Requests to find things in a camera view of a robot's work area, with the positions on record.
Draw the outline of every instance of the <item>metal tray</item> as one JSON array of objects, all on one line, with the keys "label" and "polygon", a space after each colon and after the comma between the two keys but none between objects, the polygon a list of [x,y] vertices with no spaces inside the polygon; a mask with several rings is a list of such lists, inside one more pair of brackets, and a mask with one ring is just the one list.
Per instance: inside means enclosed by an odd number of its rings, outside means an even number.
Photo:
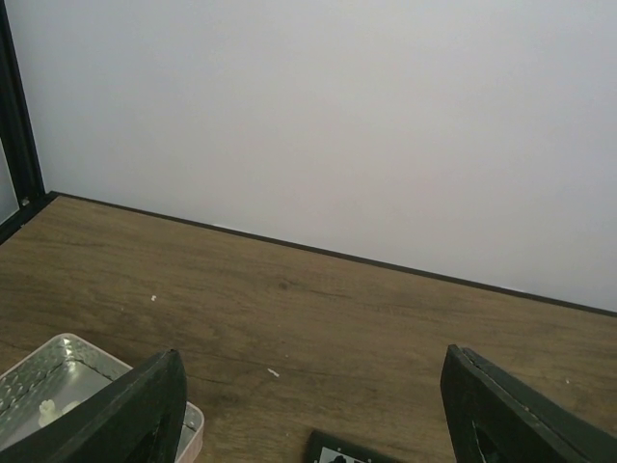
[{"label": "metal tray", "polygon": [[[84,401],[131,367],[72,334],[58,335],[0,376],[0,450],[40,429],[39,405],[62,409]],[[186,403],[175,461],[191,463],[201,450],[203,413]]]}]

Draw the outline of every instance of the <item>white wall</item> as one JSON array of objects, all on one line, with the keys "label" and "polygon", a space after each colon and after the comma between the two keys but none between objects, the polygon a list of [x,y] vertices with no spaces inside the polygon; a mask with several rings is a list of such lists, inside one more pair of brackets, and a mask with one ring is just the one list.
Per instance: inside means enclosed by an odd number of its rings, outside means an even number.
[{"label": "white wall", "polygon": [[0,142],[0,225],[17,212],[18,209],[19,205],[13,190],[13,182],[11,181],[9,166],[4,155],[4,147],[2,142]]},{"label": "white wall", "polygon": [[49,189],[617,309],[617,2],[7,3]]}]

